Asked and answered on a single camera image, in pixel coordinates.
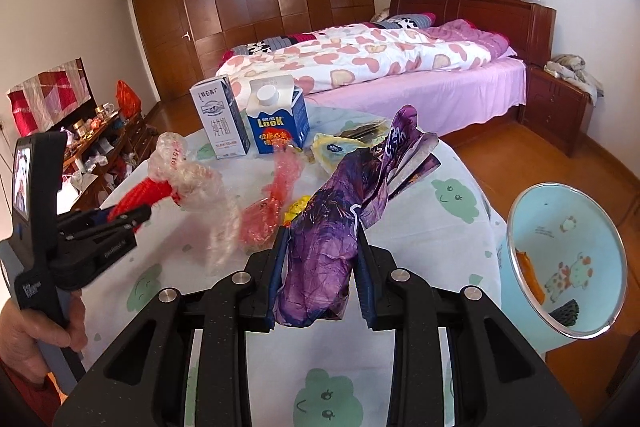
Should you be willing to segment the person's left hand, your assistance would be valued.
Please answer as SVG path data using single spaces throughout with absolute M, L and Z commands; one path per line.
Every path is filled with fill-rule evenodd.
M 86 347 L 86 307 L 81 291 L 70 297 L 66 329 L 35 310 L 20 310 L 6 300 L 1 310 L 1 361 L 34 385 L 42 385 L 50 369 L 38 348 L 38 341 L 80 352 Z

